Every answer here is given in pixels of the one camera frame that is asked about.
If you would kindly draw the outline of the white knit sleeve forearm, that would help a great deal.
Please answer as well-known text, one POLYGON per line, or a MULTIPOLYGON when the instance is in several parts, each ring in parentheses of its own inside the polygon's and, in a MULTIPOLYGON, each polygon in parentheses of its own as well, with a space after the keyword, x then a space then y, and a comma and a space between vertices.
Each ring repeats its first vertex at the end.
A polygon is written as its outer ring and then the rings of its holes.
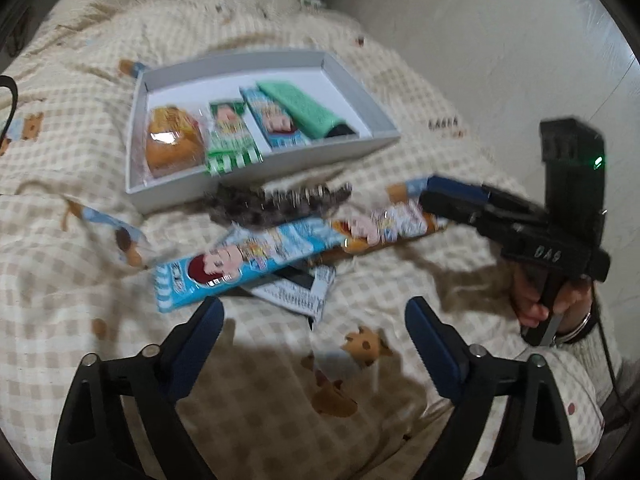
POLYGON ((547 359, 565 403, 589 401, 597 408, 602 408, 614 389, 608 362, 614 377, 622 366, 610 309, 605 306, 598 306, 596 324, 585 338, 572 344, 529 347, 527 356, 533 353, 547 359))

